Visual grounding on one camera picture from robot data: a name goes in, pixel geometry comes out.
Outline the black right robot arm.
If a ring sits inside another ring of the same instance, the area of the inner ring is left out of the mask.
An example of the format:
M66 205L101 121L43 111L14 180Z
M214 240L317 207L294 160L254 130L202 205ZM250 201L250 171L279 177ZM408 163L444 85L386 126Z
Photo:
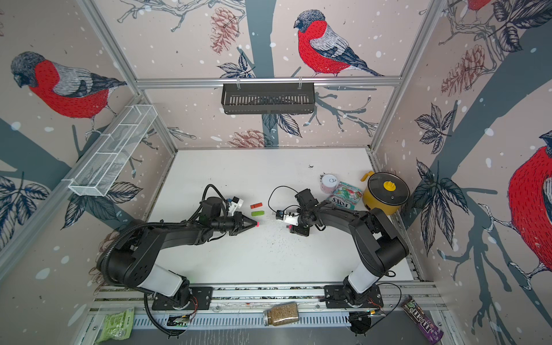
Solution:
M377 283L404 260L410 250L397 228L379 208L355 211L338 207L329 201L319 202L309 189L295 195L298 212L291 214L290 231L307 235L312 227L341 230L352 237L360 264L343 281L336 293L330 293L326 305L336 308L351 306L378 307L372 296L378 293Z

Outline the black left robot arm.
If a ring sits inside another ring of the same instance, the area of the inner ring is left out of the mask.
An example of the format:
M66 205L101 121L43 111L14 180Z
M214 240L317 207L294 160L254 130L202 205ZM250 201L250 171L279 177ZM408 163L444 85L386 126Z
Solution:
M168 338L178 338L210 306L212 290L191 287L186 276L161 265L158 257L169 248L200 246L257 227L257 221L239 211L239 203L208 184L188 219L131 223L101 254L96 268L106 284L141 292L153 326Z

